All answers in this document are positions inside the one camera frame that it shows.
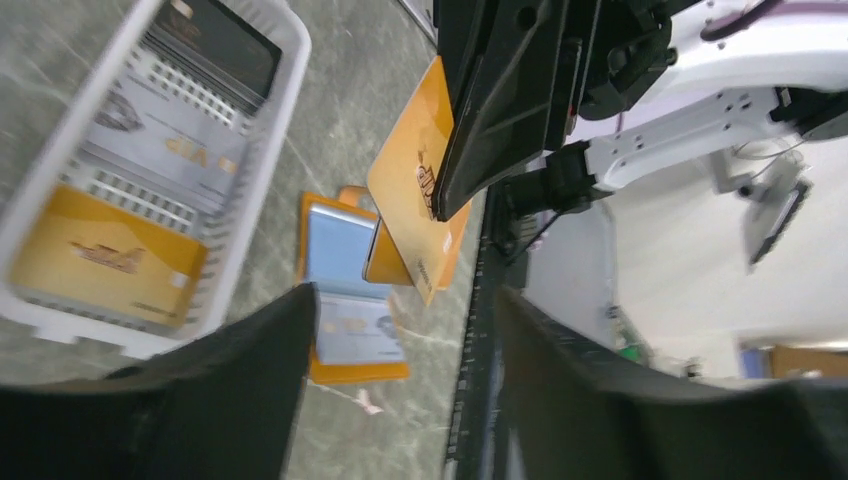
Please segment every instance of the card logo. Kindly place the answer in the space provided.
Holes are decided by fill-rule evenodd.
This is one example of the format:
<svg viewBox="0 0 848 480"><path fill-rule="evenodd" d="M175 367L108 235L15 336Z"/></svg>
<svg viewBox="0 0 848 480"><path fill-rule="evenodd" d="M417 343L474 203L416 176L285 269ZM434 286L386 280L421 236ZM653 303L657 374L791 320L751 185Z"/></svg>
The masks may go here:
<svg viewBox="0 0 848 480"><path fill-rule="evenodd" d="M424 197L427 216L430 220L435 220L436 216L433 215L433 191L436 189L436 176L433 174L433 167L424 165L425 153L427 153L426 145L418 150L418 167L415 169L415 176L418 180L418 188L421 189L421 195Z"/></svg>
<svg viewBox="0 0 848 480"><path fill-rule="evenodd" d="M74 253L80 257L129 274L138 273L138 265L144 256L144 249L141 248L133 248L126 252L121 252L100 244L93 247L86 247L77 242L70 242L70 244L73 247Z"/></svg>
<svg viewBox="0 0 848 480"><path fill-rule="evenodd" d="M427 273L427 268L424 266L424 260L421 258L416 260L415 268L418 270L418 274L421 275L421 280L424 282L424 286L427 287L427 292L432 292L433 282L430 280L430 274Z"/></svg>
<svg viewBox="0 0 848 480"><path fill-rule="evenodd" d="M165 148L167 148L171 153L175 153L189 162L196 163L203 168L210 165L210 162L207 159L206 148L192 142L188 138L182 136L169 138L165 140ZM219 157L216 165L218 168L230 175L235 175L236 171L238 171L238 164L227 157Z"/></svg>
<svg viewBox="0 0 848 480"><path fill-rule="evenodd" d="M121 132L143 130L144 123L141 122L141 118L139 118L132 103L117 92L121 88L121 82L116 80L114 89L109 90L106 100L100 106L100 110L97 111L97 115L94 117L94 123Z"/></svg>

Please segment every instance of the black mount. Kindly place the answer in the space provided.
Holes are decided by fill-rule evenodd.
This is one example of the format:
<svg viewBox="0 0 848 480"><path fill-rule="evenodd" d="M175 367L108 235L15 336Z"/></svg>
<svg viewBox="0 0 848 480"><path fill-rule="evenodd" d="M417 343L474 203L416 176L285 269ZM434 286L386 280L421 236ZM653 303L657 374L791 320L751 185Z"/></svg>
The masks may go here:
<svg viewBox="0 0 848 480"><path fill-rule="evenodd" d="M792 87L779 87L775 91L780 106L771 112L772 121L794 123L804 141L848 136L848 92Z"/></svg>
<svg viewBox="0 0 848 480"><path fill-rule="evenodd" d="M557 151L578 113L601 119L632 107L676 61L671 17L696 3L440 4L438 51L456 125L436 179L436 218L447 221L480 190Z"/></svg>
<svg viewBox="0 0 848 480"><path fill-rule="evenodd" d="M589 144L573 143L545 158L538 170L514 175L502 182L492 242L507 257L523 253L521 219L553 210L558 215L586 211L595 200L609 196L594 188L595 176L586 170L584 152Z"/></svg>

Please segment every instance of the yellow card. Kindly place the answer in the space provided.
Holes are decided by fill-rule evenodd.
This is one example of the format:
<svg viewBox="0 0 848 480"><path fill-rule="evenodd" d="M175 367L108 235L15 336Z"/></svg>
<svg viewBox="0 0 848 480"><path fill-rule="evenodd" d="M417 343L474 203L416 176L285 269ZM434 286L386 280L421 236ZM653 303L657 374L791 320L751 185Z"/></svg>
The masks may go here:
<svg viewBox="0 0 848 480"><path fill-rule="evenodd" d="M448 87L436 57L368 173L368 190L413 285L429 304L454 241L432 216L433 188L453 130Z"/></svg>
<svg viewBox="0 0 848 480"><path fill-rule="evenodd" d="M59 185L9 280L27 297L71 300L145 327L179 328L206 254L197 240Z"/></svg>
<svg viewBox="0 0 848 480"><path fill-rule="evenodd" d="M462 237L465 234L465 225L468 223L468 214L471 212L471 202L468 202L449 221L450 234L453 245L447 254L445 270L439 283L438 290L447 290L453 281L453 273L459 261L459 251L462 247ZM395 242L389 231L383 224L382 219L377 219L377 227L374 231L374 239L371 241L371 250L365 261L365 270L362 278L370 283L388 283L390 285L413 285L406 265L400 258Z"/></svg>

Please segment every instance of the white plastic basket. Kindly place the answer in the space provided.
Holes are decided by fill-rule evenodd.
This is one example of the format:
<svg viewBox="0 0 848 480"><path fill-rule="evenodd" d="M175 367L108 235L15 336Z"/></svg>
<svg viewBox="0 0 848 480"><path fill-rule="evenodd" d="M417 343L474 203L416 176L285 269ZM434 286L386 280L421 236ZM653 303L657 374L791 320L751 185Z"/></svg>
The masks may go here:
<svg viewBox="0 0 848 480"><path fill-rule="evenodd" d="M306 27L284 0L221 1L283 51L270 98L255 117L242 115L220 98L203 96L208 105L207 114L249 140L248 156L227 212L210 220L157 192L89 165L76 155L77 146L108 88L125 65L141 72L156 73L163 81L172 79L174 88L178 84L191 83L190 78L181 76L182 72L172 65L139 47L140 39L162 3L162 0L139 0L118 28L0 219L0 316L34 326L33 335L39 338L63 343L73 343L80 337L90 338L120 345L124 355L140 359L179 347L224 323L294 111L311 41ZM188 89L183 93L189 95ZM57 304L38 295L23 298L20 292L16 294L8 283L9 269L57 182L73 184L203 241L209 253L184 327L173 333L156 335L141 331L131 321L108 312L92 311L81 305Z"/></svg>

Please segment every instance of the white wall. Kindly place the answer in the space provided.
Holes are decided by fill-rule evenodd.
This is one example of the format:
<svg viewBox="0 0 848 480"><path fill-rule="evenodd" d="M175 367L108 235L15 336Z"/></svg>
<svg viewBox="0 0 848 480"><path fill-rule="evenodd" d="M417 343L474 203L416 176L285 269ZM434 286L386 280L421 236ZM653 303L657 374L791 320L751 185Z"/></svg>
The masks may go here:
<svg viewBox="0 0 848 480"><path fill-rule="evenodd" d="M745 203L714 195L694 162L610 199L620 301L649 342L680 344L707 332L848 338L848 141L799 150L814 187L750 275L740 230Z"/></svg>

